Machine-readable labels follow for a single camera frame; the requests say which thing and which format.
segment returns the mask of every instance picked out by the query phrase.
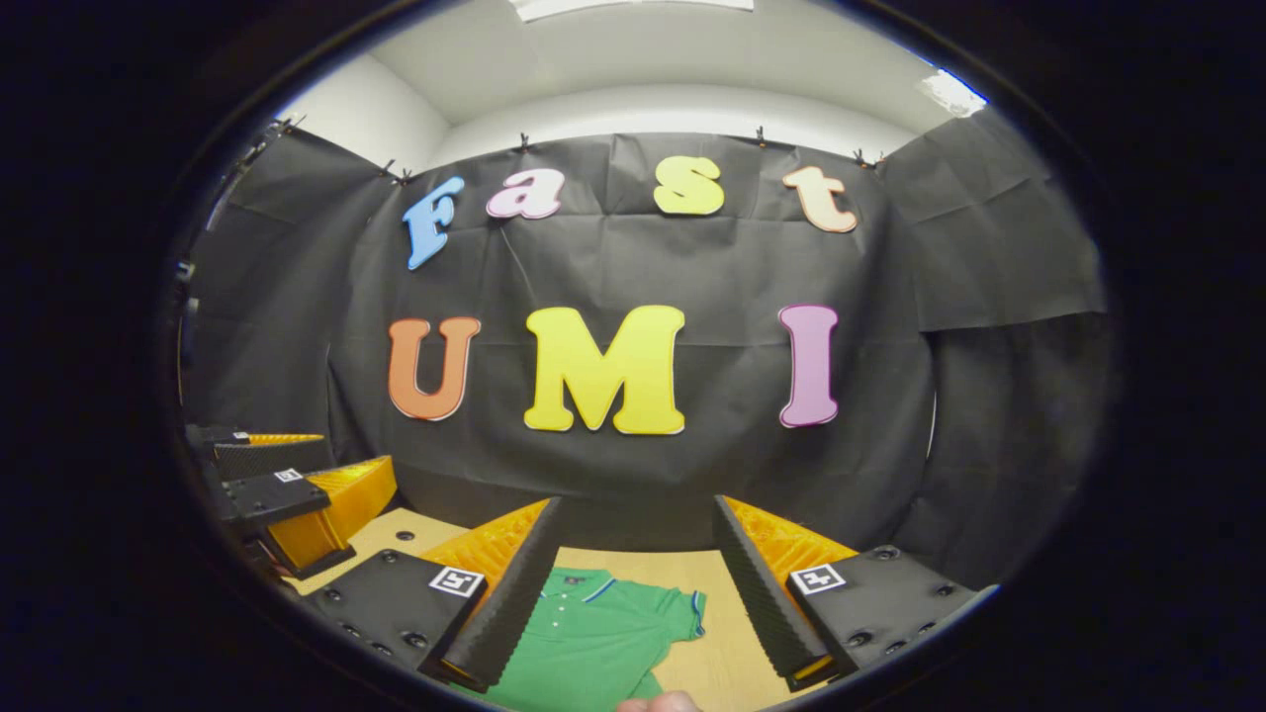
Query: hand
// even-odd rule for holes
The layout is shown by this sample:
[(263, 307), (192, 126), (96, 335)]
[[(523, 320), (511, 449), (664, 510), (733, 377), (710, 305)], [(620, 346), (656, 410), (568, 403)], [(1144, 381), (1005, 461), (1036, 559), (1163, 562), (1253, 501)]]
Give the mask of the hand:
[(701, 712), (690, 696), (681, 692), (666, 692), (655, 699), (625, 699), (615, 712)]

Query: foam letter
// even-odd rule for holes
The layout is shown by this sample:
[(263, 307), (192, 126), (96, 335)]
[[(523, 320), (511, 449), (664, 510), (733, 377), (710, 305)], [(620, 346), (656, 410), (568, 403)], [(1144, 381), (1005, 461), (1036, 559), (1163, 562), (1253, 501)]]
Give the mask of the foam letter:
[(409, 223), (409, 241), (413, 243), (410, 270), (420, 267), (448, 242), (448, 234), (438, 228), (453, 222), (453, 199), (449, 195), (457, 195), (465, 186), (466, 181), (453, 176), (405, 212), (404, 222)]
[(487, 201), (487, 214), (494, 218), (524, 218), (537, 220), (558, 212), (562, 203), (558, 193), (566, 179), (553, 168), (522, 171), (505, 179), (505, 190)]
[(401, 319), (387, 329), (391, 334), (391, 361), (387, 365), (387, 393), (391, 403), (409, 416), (423, 421), (443, 421), (457, 412), (466, 395), (466, 364), (471, 337), (479, 333), (479, 319), (457, 317), (439, 323), (444, 337), (444, 371), (439, 390), (418, 389), (418, 361), (422, 340), (430, 333), (430, 324), (422, 319)]
[(836, 208), (833, 194), (843, 193), (844, 184), (839, 179), (828, 179), (822, 168), (805, 166), (782, 176), (782, 185), (794, 188), (800, 194), (800, 208), (804, 217), (825, 232), (848, 232), (857, 227), (857, 217), (849, 210), (843, 213)]
[(681, 432), (686, 418), (672, 403), (672, 347), (685, 324), (680, 309), (638, 307), (624, 317), (603, 355), (580, 312), (567, 307), (533, 312), (528, 331), (537, 334), (537, 394), (523, 422), (538, 431), (570, 429), (575, 418), (562, 404), (566, 384), (585, 426), (596, 431), (623, 385), (624, 407), (611, 418), (615, 429), (629, 435)]
[(827, 307), (796, 304), (779, 321), (791, 333), (791, 400), (779, 419), (787, 428), (828, 423), (839, 412), (830, 398), (830, 329), (839, 318)]
[(725, 191), (715, 181), (720, 168), (708, 158), (668, 156), (655, 168), (660, 186), (655, 203), (665, 213), (710, 215), (725, 204)]

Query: ceiling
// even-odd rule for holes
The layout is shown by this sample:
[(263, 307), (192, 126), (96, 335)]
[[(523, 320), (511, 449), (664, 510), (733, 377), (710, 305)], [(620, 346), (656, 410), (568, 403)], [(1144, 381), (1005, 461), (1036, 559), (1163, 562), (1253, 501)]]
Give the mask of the ceiling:
[(466, 0), (372, 54), (453, 125), (549, 96), (648, 84), (791, 94), (912, 133), (951, 118), (915, 89), (933, 67), (829, 0), (756, 0), (752, 13), (615, 5), (527, 24), (508, 0)]

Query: blue letter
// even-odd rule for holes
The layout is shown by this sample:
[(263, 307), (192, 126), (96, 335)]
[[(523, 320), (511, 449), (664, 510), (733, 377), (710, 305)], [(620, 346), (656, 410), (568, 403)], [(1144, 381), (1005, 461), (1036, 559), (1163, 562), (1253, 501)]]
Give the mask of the blue letter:
[(420, 267), (448, 242), (448, 234), (439, 232), (437, 224), (448, 227), (453, 222), (453, 199), (448, 196), (457, 195), (465, 186), (466, 181), (453, 176), (405, 212), (404, 222), (409, 223), (409, 241), (413, 243), (410, 270)]

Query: shirt collar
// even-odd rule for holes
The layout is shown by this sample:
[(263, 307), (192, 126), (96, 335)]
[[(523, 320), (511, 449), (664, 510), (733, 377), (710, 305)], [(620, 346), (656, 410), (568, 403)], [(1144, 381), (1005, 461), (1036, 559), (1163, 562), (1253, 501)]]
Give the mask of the shirt collar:
[[(570, 584), (567, 583), (568, 578), (584, 580)], [(546, 579), (541, 598), (560, 598), (562, 594), (567, 594), (568, 599), (579, 598), (587, 602), (605, 590), (614, 580), (610, 571), (605, 569), (555, 569)]]

